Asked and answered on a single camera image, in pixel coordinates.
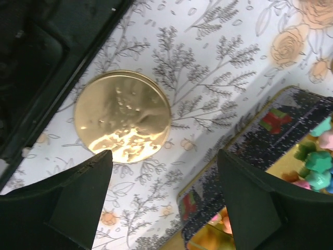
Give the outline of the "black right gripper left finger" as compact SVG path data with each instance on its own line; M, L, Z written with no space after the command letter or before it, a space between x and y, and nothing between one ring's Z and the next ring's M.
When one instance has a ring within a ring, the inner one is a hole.
M1 249L91 249L112 167L105 150L1 195Z

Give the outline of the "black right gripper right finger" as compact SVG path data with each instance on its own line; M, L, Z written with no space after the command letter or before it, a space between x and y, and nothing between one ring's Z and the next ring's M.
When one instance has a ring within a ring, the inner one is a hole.
M332 249L332 196L288 183L220 150L236 249Z

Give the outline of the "black tin with star candies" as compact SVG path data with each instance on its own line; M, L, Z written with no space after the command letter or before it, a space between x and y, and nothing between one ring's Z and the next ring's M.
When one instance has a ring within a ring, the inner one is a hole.
M288 183L332 196L331 114L331 97L287 87L222 149ZM178 196L186 249L236 249L217 156Z

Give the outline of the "gold jar lid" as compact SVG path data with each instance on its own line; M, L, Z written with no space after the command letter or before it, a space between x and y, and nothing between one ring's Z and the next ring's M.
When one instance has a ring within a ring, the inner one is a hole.
M151 78L114 70L87 83L75 104L74 125L92 153L111 151L116 163L136 163L163 147L171 131L171 107Z

